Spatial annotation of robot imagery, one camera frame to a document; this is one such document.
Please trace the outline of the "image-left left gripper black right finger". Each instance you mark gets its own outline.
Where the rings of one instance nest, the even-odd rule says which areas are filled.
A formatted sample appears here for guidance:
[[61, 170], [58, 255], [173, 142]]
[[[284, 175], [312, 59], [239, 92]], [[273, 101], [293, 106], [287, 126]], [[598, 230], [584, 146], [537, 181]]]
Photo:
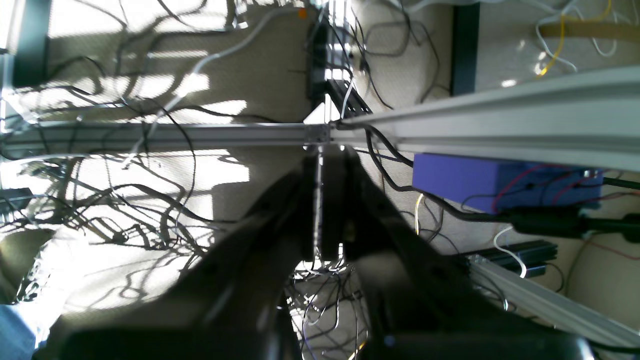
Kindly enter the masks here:
[[357, 153], [323, 146], [318, 251], [354, 265], [368, 312], [364, 360], [592, 360], [585, 339], [498, 309], [420, 238]]

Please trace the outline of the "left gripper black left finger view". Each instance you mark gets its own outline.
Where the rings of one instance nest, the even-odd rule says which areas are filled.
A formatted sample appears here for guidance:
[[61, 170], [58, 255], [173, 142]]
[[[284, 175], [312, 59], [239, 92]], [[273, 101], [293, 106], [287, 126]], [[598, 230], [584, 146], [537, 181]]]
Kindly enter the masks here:
[[284, 288], [313, 255], [317, 153], [268, 187], [162, 296], [69, 333], [58, 360], [300, 360]]

